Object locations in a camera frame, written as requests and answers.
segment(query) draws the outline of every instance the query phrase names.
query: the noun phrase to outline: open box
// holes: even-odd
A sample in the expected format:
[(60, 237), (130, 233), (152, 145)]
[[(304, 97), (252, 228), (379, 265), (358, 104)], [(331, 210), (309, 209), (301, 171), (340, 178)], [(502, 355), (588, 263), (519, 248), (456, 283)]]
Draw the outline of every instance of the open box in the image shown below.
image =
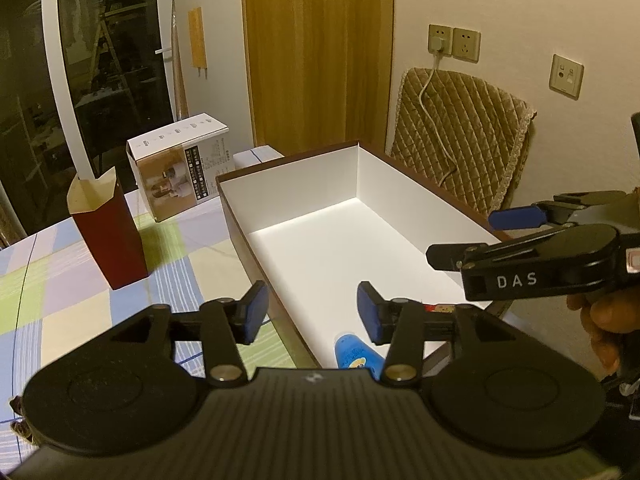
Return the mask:
[[(431, 269), (434, 243), (508, 239), (468, 206), (357, 142), (218, 177), (231, 240), (249, 279), (270, 287), (269, 314), (298, 367), (335, 367), (334, 341), (370, 343), (356, 308), (368, 281), (383, 298), (467, 303), (462, 277)], [(509, 303), (478, 303), (501, 314)], [(373, 346), (385, 356), (388, 346)], [(447, 355), (425, 343), (426, 368)]]

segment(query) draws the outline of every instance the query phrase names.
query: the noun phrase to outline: wall plate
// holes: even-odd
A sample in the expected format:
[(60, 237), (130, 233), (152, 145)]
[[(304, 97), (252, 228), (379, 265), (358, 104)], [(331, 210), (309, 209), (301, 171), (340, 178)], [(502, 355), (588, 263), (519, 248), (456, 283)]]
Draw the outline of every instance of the wall plate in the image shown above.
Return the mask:
[(584, 65), (554, 54), (551, 63), (549, 88), (558, 90), (569, 97), (577, 99), (580, 95), (580, 88), (582, 87), (583, 74)]
[(427, 42), (427, 50), (432, 54), (437, 51), (434, 49), (432, 43), (433, 38), (440, 38), (444, 43), (444, 48), (440, 51), (444, 56), (451, 55), (451, 37), (453, 35), (453, 27), (447, 27), (446, 25), (429, 25), (429, 39)]
[(454, 28), (451, 53), (460, 59), (477, 62), (480, 59), (480, 33), (466, 28)]

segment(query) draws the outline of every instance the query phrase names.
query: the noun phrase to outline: ridged black surface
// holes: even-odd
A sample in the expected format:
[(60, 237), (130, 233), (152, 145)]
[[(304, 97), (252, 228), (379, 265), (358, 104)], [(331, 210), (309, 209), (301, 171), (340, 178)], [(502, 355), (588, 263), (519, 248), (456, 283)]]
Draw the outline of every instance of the ridged black surface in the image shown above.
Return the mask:
[(110, 458), (41, 449), (11, 478), (578, 480), (605, 468), (585, 449), (537, 459), (475, 449), (446, 433), (417, 394), (380, 386), (368, 370), (261, 369), (247, 386), (213, 391), (160, 444)]

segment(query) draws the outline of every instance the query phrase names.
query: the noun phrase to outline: french fry box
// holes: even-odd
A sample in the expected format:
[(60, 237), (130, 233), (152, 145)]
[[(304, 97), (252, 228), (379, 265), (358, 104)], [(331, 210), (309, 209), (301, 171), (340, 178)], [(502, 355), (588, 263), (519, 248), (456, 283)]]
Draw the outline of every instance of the french fry box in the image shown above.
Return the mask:
[[(218, 176), (231, 241), (249, 279), (270, 286), (269, 314), (299, 367), (335, 367), (334, 341), (370, 343), (356, 290), (467, 303), (458, 272), (431, 269), (430, 244), (497, 243), (485, 218), (383, 153), (350, 142)], [(500, 314), (505, 302), (477, 303)], [(382, 356), (388, 345), (372, 348)], [(425, 343), (424, 370), (447, 355)]]
[(113, 290), (148, 276), (142, 240), (115, 168), (97, 179), (80, 180), (76, 175), (66, 204)]

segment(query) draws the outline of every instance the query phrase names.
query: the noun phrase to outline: wooden door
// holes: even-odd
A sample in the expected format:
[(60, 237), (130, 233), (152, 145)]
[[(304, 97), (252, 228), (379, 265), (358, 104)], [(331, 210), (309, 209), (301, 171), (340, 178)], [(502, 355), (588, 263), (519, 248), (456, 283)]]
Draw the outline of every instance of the wooden door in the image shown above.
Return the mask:
[(256, 145), (384, 149), (394, 0), (243, 0)]

